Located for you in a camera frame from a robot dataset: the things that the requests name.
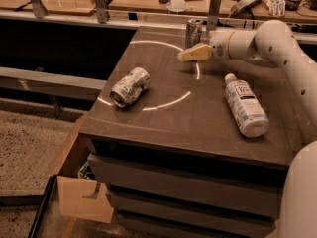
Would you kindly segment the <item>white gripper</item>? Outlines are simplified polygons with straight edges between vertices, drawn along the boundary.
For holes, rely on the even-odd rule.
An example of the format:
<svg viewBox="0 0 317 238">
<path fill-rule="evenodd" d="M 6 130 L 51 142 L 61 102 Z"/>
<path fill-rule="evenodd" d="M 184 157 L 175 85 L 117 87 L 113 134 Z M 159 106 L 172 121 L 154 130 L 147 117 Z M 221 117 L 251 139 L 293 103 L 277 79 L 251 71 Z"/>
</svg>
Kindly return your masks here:
<svg viewBox="0 0 317 238">
<path fill-rule="evenodd" d="M 231 58 L 229 45 L 233 34 L 234 31 L 210 31 L 209 45 L 211 47 L 207 44 L 199 43 L 180 52 L 177 58 L 180 61 L 208 60 L 210 57 L 212 60 L 229 60 Z"/>
</svg>

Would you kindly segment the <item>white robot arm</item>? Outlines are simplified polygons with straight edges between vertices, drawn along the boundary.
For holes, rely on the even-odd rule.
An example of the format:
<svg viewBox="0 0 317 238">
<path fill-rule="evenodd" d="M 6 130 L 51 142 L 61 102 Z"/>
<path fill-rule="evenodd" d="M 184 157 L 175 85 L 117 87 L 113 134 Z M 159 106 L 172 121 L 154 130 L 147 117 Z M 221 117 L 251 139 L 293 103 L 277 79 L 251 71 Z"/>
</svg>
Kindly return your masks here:
<svg viewBox="0 0 317 238">
<path fill-rule="evenodd" d="M 181 61 L 244 60 L 279 67 L 293 92 L 317 126 L 317 63 L 298 45 L 291 29 L 269 20 L 255 30 L 216 30 L 207 44 L 187 48 Z M 303 147 L 293 158 L 284 184 L 277 238 L 317 238 L 317 141 Z"/>
</svg>

